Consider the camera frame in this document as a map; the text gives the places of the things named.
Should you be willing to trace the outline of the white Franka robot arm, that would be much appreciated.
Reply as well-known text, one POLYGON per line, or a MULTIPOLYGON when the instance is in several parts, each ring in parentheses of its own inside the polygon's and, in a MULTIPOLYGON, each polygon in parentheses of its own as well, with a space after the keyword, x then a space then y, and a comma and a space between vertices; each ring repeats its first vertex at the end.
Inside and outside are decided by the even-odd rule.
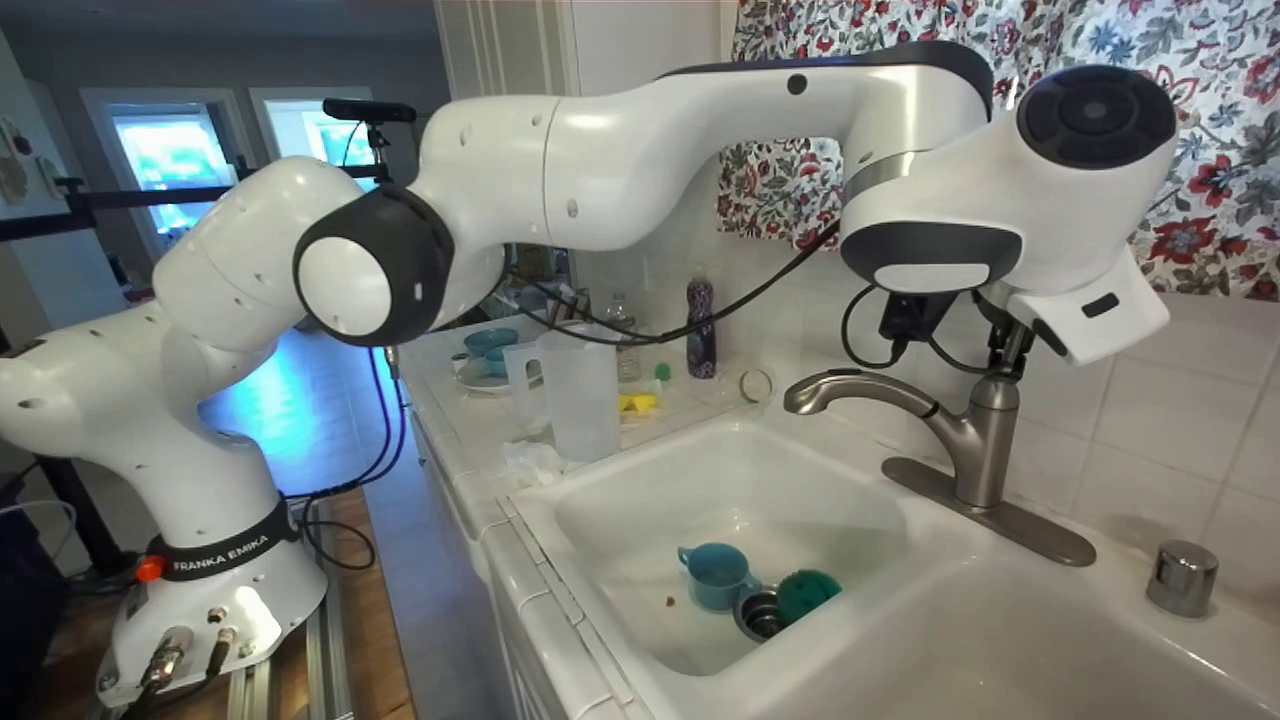
POLYGON ((891 296, 977 292, 1093 364, 1168 310, 1133 235, 1180 116, 1138 67, 1075 65, 1002 97, 956 42, 690 65, 603 97, 438 103, 406 186, 271 160, 161 257, 151 292, 0 356, 8 445, 118 478, 154 538, 97 667, 111 713, 268 661, 327 595, 256 445, 204 426, 296 324, 357 348, 426 335, 486 296, 541 304, 524 253, 627 253, 732 146, 842 157, 825 243, 891 296))

